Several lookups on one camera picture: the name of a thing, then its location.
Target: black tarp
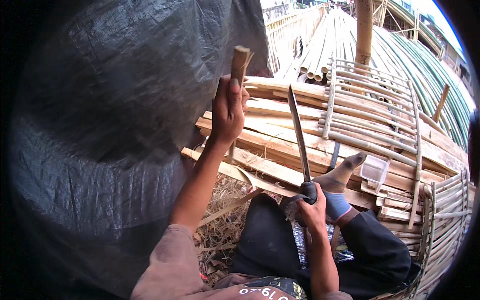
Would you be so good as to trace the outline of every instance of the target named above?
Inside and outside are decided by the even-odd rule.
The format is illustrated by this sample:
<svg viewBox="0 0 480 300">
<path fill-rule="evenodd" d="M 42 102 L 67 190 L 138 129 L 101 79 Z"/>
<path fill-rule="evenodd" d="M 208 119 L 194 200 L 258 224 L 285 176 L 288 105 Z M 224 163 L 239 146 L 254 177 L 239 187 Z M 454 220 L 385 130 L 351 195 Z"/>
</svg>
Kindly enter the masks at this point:
<svg viewBox="0 0 480 300">
<path fill-rule="evenodd" d="M 55 298 L 128 298 L 188 168 L 180 150 L 233 45 L 268 75 L 259 1 L 65 1 L 24 66 L 12 201 Z"/>
</svg>

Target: knife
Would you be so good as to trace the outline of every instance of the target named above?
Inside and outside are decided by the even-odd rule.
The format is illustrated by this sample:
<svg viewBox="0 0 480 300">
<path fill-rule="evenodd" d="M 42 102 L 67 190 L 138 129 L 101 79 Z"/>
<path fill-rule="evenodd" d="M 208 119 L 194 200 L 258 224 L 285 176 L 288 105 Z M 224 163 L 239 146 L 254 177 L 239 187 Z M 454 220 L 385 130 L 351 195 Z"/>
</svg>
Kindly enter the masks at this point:
<svg viewBox="0 0 480 300">
<path fill-rule="evenodd" d="M 293 94 L 292 85 L 288 88 L 288 105 L 290 106 L 290 113 L 292 115 L 293 127 L 297 136 L 297 144 L 299 146 L 301 167 L 303 170 L 303 183 L 300 185 L 300 198 L 308 204 L 314 204 L 317 201 L 317 188 L 310 177 L 310 166 L 308 164 L 307 149 L 305 148 L 305 141 L 303 139 L 303 132 L 300 125 L 300 116 L 297 109 L 297 101 L 295 94 Z"/>
</svg>

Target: pants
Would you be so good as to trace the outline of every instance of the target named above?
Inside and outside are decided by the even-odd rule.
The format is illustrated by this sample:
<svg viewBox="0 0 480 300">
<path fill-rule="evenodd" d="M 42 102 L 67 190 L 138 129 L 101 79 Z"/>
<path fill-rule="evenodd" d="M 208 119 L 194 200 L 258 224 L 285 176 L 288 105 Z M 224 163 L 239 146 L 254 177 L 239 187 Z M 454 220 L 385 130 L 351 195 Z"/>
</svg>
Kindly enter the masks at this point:
<svg viewBox="0 0 480 300">
<path fill-rule="evenodd" d="M 229 272 L 293 278 L 311 299 L 310 269 L 300 269 L 292 227 L 285 219 L 273 198 L 264 193 L 254 197 Z M 418 274 L 406 245 L 371 210 L 359 213 L 341 232 L 355 259 L 336 264 L 340 290 L 353 299 L 400 291 L 408 277 Z"/>
</svg>

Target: person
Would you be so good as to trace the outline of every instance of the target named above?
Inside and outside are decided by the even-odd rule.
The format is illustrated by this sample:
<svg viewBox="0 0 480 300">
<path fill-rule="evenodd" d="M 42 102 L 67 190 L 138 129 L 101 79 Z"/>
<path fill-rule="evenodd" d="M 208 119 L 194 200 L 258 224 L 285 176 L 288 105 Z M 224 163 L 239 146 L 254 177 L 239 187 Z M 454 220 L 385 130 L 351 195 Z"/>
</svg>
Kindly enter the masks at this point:
<svg viewBox="0 0 480 300">
<path fill-rule="evenodd" d="M 220 78 L 210 138 L 177 196 L 169 226 L 131 299 L 346 300 L 352 299 L 349 294 L 368 299 L 401 285 L 410 271 L 407 247 L 371 211 L 359 212 L 343 196 L 352 170 L 364 160 L 363 153 L 314 179 L 315 204 L 295 202 L 312 235 L 308 268 L 301 268 L 284 212 L 262 193 L 251 201 L 229 274 L 214 289 L 203 283 L 192 235 L 208 205 L 220 162 L 243 129 L 248 98 L 238 80 L 229 75 Z M 335 264 L 326 214 L 340 226 L 354 260 Z"/>
</svg>

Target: dry grass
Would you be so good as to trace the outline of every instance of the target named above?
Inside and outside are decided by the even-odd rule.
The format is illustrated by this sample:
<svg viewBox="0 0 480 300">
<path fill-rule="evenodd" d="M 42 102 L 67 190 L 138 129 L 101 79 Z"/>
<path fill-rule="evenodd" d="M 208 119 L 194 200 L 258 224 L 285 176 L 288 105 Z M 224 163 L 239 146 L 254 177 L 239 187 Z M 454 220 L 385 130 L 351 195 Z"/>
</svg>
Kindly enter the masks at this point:
<svg viewBox="0 0 480 300">
<path fill-rule="evenodd" d="M 232 202 L 247 195 L 251 190 L 251 185 L 219 174 L 204 217 L 227 207 Z M 268 194 L 279 201 L 280 196 Z M 207 250 L 198 254 L 200 273 L 204 276 L 206 284 L 213 286 L 228 273 L 234 248 L 245 225 L 245 216 L 249 204 L 250 201 L 247 201 L 223 216 L 201 226 L 193 235 L 195 246 L 215 248 L 215 250 Z"/>
</svg>

